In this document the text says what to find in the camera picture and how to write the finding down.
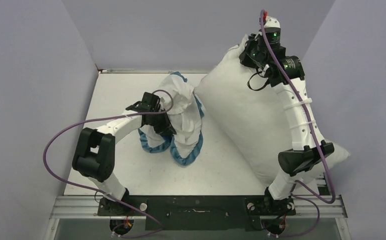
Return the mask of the white pillowcase with blue trim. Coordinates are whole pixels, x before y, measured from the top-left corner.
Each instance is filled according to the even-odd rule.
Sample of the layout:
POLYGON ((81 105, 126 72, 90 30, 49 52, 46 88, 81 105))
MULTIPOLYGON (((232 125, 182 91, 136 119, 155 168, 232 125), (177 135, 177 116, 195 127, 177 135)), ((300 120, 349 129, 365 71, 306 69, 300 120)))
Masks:
POLYGON ((164 78, 156 93, 161 109, 167 113, 175 134, 163 136, 150 125, 138 129, 140 144, 145 152, 157 154, 169 150, 180 166, 192 164, 203 146, 202 105, 194 94, 194 87, 181 73, 164 78))

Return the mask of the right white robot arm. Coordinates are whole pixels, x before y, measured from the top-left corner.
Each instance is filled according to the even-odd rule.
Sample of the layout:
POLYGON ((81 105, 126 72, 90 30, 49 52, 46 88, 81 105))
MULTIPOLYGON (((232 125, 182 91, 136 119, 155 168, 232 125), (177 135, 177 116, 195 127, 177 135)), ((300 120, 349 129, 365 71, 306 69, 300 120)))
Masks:
POLYGON ((275 180, 265 193, 264 210, 276 214, 283 208, 283 201, 290 197, 300 173, 312 170, 322 163, 329 170, 326 158, 335 147, 320 133, 311 111, 312 100, 307 96, 305 73, 297 56, 287 56, 286 48, 280 44, 281 29, 270 27, 258 34, 246 36, 244 50, 239 56, 240 63, 256 70, 266 78, 264 87, 270 86, 278 96, 287 117, 292 148, 278 154, 281 167, 275 180))

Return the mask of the white pillow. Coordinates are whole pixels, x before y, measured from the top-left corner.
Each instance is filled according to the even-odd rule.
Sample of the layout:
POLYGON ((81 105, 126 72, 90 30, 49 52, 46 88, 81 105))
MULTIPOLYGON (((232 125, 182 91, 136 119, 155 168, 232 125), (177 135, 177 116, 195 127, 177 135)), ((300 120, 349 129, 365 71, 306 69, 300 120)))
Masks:
POLYGON ((250 164, 257 179, 268 187, 280 171, 278 155, 290 150, 294 138, 276 91, 264 84, 239 56, 247 36, 228 49, 219 64, 195 88, 206 113, 230 137, 250 164))

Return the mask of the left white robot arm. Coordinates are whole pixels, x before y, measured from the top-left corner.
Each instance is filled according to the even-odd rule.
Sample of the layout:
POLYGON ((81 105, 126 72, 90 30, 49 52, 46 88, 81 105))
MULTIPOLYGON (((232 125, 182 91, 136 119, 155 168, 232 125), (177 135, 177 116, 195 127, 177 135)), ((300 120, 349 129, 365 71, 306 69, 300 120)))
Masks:
POLYGON ((168 112, 174 102, 164 106, 156 92, 145 92, 142 100, 128 106, 117 116, 108 117, 106 124, 97 128, 85 127, 79 135, 72 161, 72 168, 97 186, 97 191, 111 200, 110 208, 117 215, 129 211, 127 188, 114 174, 116 144, 133 131, 151 126, 158 134, 176 133, 168 112))

